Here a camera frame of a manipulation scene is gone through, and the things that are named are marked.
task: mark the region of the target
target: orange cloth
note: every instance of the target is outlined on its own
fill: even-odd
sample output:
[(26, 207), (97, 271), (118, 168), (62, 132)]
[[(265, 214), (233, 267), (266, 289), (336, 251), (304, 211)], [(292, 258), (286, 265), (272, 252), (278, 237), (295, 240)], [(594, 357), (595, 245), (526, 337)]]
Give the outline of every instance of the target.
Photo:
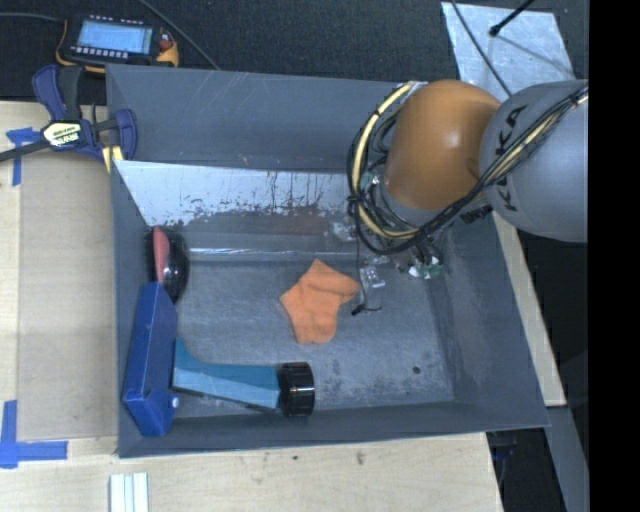
[(315, 259), (280, 297), (298, 343), (326, 343), (336, 333), (338, 308), (360, 289), (357, 281)]

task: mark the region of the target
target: lcd screen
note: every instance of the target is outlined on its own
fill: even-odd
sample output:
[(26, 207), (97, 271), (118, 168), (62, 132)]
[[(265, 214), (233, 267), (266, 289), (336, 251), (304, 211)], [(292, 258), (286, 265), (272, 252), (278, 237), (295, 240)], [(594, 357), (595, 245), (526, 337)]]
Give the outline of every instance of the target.
[(78, 46), (148, 54), (152, 30), (151, 27), (140, 25), (86, 20), (82, 23)]

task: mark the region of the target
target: blue handle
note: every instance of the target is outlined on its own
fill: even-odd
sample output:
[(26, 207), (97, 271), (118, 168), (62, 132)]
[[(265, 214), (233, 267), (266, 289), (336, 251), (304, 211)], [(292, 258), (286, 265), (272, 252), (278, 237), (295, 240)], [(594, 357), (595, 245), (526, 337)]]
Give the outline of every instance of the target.
[(58, 89), (58, 66), (49, 64), (40, 69), (31, 80), (36, 98), (49, 111), (52, 121), (61, 121), (67, 115), (67, 109)]
[(120, 151), (125, 160), (131, 160), (138, 145), (138, 131), (133, 112), (129, 109), (116, 110), (115, 118), (120, 131)]
[(142, 287), (122, 401), (143, 436), (166, 434), (175, 414), (177, 395), (171, 393), (173, 344), (178, 313), (162, 285), (154, 281)]

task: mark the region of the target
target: wooden table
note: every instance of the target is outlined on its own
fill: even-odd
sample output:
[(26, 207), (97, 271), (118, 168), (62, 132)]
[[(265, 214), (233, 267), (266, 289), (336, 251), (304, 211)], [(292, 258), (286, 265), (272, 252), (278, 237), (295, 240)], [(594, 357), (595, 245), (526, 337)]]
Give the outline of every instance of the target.
[[(0, 148), (12, 147), (7, 130), (47, 121), (38, 104), (0, 102)], [(106, 350), (96, 342), (105, 314), (113, 321), (107, 173), (88, 158), (46, 151), (22, 165), (23, 184), (12, 187), (12, 162), (0, 164), (0, 400), (24, 405), (19, 437), (72, 435), (66, 461), (0, 469), (0, 510), (108, 510), (109, 476), (136, 472), (148, 474), (153, 512), (502, 510), (484, 434), (120, 460), (115, 336)], [(545, 402), (563, 405), (517, 234), (496, 222)], [(55, 347), (49, 365), (35, 363), (36, 331)], [(100, 353), (91, 356), (92, 346)]]

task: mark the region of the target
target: gray tray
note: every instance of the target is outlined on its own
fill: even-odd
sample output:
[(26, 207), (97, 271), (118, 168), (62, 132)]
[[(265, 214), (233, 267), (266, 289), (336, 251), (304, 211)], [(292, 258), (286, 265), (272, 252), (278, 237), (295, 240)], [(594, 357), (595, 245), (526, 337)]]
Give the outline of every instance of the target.
[[(321, 202), (317, 189), (298, 202), (289, 192), (297, 180), (344, 180), (352, 138), (393, 84), (129, 66), (108, 68), (107, 80), (110, 109), (132, 108), (141, 119), (137, 158), (155, 162), (120, 162), (112, 172), (120, 381), (137, 296), (147, 280), (143, 235), (159, 223), (179, 229), (191, 249), (192, 274), (178, 303), (178, 334), (193, 355), (215, 363), (304, 360), (317, 387), (313, 415), (293, 419), (182, 394), (170, 431), (158, 438), (142, 437), (121, 405), (120, 456), (547, 424), (491, 218), (456, 224), (446, 233), (440, 241), (446, 268), (439, 278), (415, 280), (381, 266), (386, 281), (381, 311), (354, 317), (354, 299), (341, 307), (338, 331), (329, 343), (294, 340), (279, 296), (315, 257), (355, 277), (356, 247), (330, 233), (330, 223), (344, 214), (343, 186), (327, 185)], [(179, 94), (184, 90), (190, 94)], [(191, 126), (189, 116), (177, 116), (190, 109), (201, 113), (193, 140), (181, 135)], [(149, 117), (159, 120), (168, 113), (175, 122), (163, 127), (163, 140), (180, 140), (179, 149), (171, 151), (172, 143), (159, 140), (149, 124)], [(239, 130), (243, 137), (226, 136)], [(309, 132), (314, 145), (308, 144)], [(217, 145), (220, 139), (224, 147)], [(274, 141), (277, 156), (267, 154)], [(247, 168), (245, 159), (263, 167)], [(275, 190), (269, 189), (274, 171), (279, 176)], [(234, 188), (234, 201), (220, 201), (215, 194), (206, 199), (207, 190), (229, 186), (229, 180), (231, 186), (244, 184)], [(253, 194), (265, 187), (274, 198), (282, 193), (291, 201), (265, 205), (259, 193)]]

